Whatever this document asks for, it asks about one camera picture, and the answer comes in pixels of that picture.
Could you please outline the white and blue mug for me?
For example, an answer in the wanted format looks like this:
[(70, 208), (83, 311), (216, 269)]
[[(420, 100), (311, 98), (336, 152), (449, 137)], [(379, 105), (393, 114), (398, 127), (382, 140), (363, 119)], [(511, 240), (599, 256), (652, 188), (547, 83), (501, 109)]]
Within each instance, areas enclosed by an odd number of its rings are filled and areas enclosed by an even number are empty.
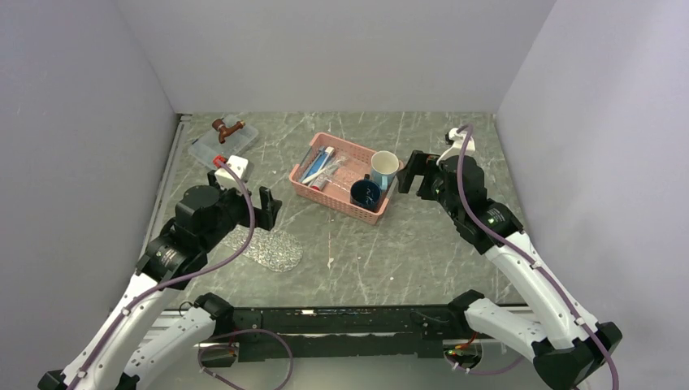
[(399, 168), (400, 161), (394, 153), (387, 150), (378, 151), (370, 159), (370, 179), (386, 192), (390, 189)]

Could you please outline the clear textured oval tray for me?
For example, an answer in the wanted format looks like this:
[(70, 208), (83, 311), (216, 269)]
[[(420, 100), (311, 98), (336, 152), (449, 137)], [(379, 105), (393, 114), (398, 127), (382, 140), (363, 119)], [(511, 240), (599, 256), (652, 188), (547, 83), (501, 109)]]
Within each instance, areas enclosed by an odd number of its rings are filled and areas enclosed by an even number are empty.
[[(215, 257), (224, 260), (234, 254), (248, 236), (247, 227), (237, 227), (216, 246)], [(303, 258), (303, 245), (292, 234), (282, 230), (256, 228), (249, 246), (237, 257), (257, 263), (269, 271), (284, 273), (296, 267)]]

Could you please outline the pink plastic basket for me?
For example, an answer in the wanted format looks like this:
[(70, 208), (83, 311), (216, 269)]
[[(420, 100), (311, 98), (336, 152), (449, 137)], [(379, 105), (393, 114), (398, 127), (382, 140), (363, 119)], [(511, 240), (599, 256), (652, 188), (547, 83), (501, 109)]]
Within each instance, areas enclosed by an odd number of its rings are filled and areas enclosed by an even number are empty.
[(332, 146), (335, 149), (334, 154), (327, 160), (327, 163), (334, 159), (334, 157), (339, 157), (342, 153), (345, 153), (369, 163), (371, 167), (371, 157), (375, 153), (374, 150), (346, 141), (329, 133), (318, 132), (310, 141), (309, 149), (302, 161), (292, 169), (288, 176), (297, 195), (355, 219), (360, 219), (368, 224), (377, 224), (384, 215), (386, 208), (391, 203), (390, 197), (392, 196), (392, 191), (390, 189), (383, 193), (379, 209), (376, 212), (372, 212), (351, 204), (350, 200), (346, 201), (343, 197), (333, 197), (324, 191), (312, 189), (308, 185), (299, 182), (307, 167), (314, 161), (319, 148), (327, 146)]

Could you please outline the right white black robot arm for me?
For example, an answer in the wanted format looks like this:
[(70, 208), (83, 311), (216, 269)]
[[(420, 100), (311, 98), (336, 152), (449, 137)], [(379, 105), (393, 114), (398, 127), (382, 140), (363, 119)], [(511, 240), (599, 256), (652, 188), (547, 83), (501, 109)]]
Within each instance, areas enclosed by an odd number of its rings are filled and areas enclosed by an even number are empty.
[(601, 368), (622, 340), (613, 322), (601, 323), (566, 291), (505, 204), (488, 196), (474, 158), (415, 150), (397, 173), (399, 193), (422, 177), (417, 196), (447, 213), (460, 237), (495, 265), (517, 289), (535, 320), (468, 290), (448, 304), (448, 328), (458, 337), (478, 332), (530, 361), (551, 389), (574, 389)]

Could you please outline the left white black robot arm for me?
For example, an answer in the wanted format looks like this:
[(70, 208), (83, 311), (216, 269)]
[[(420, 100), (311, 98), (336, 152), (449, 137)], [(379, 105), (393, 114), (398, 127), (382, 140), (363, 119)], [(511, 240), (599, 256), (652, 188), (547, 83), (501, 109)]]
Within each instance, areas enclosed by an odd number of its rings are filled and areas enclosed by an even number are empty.
[(208, 338), (227, 339), (236, 328), (234, 308), (206, 293), (188, 314), (145, 347), (140, 342), (167, 305), (202, 273), (209, 252), (234, 228), (275, 226), (280, 200), (261, 187), (260, 207), (245, 189), (218, 184), (185, 191), (175, 214), (145, 248), (124, 295), (97, 335), (62, 370), (46, 372), (40, 389), (143, 389), (184, 349)]

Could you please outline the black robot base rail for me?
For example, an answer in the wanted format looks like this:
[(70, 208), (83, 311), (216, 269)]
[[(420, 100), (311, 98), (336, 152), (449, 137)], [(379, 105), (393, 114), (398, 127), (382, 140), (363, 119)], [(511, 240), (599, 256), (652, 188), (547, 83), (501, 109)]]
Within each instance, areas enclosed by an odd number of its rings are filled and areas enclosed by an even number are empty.
[(457, 355), (479, 361), (492, 341), (471, 330), (446, 305), (235, 307), (206, 293), (179, 306), (210, 312), (214, 330), (201, 360), (212, 367), (279, 358)]

